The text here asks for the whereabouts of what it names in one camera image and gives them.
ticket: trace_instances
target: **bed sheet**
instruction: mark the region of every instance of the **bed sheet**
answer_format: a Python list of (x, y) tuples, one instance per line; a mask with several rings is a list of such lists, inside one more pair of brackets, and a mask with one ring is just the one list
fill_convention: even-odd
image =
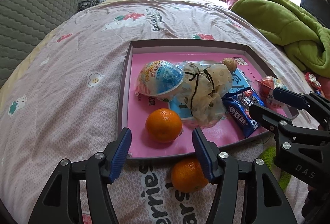
[[(79, 12), (51, 32), (0, 91), (0, 197), (18, 224), (28, 222), (59, 160), (86, 160), (115, 140), (118, 90), (129, 42), (192, 39), (199, 34), (249, 45), (289, 89), (311, 90), (283, 52), (217, 0), (108, 0)], [(304, 112), (293, 122), (317, 128)], [(271, 145), (273, 138), (229, 153), (253, 161)], [(124, 166), (121, 177), (109, 186), (119, 223), (205, 223), (216, 186), (181, 194), (171, 186), (170, 168)], [(240, 223), (243, 193), (240, 183), (234, 223)], [(292, 178), (286, 196), (298, 223), (306, 194), (306, 184)], [(81, 204), (88, 223), (84, 182)]]

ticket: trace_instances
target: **orange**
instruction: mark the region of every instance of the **orange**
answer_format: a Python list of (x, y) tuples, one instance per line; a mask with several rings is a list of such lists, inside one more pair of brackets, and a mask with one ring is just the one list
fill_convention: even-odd
[(172, 168), (171, 179), (173, 186), (181, 192), (194, 192), (208, 184), (197, 158), (190, 157), (178, 162)]
[(146, 119), (146, 130), (149, 136), (160, 143), (175, 140), (182, 131), (182, 122), (178, 114), (167, 108), (152, 112)]

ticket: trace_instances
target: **gray headboard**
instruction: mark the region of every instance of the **gray headboard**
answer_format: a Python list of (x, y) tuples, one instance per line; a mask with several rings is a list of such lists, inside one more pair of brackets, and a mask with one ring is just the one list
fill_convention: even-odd
[(19, 63), (83, 0), (0, 0), (0, 87)]

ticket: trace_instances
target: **green blanket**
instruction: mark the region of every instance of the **green blanket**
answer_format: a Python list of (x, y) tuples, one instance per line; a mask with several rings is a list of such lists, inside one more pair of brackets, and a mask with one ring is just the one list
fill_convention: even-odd
[(273, 44), (284, 46), (301, 71), (330, 78), (330, 30), (289, 0), (239, 0), (232, 9)]

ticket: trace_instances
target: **oreo package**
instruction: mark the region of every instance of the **oreo package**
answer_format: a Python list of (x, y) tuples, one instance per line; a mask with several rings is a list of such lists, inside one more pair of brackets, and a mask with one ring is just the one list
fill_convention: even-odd
[(251, 87), (244, 88), (236, 93), (225, 94), (222, 102), (242, 129), (245, 137), (249, 137), (258, 128), (258, 123), (250, 117), (249, 107), (252, 104), (262, 106), (265, 106), (265, 104)]

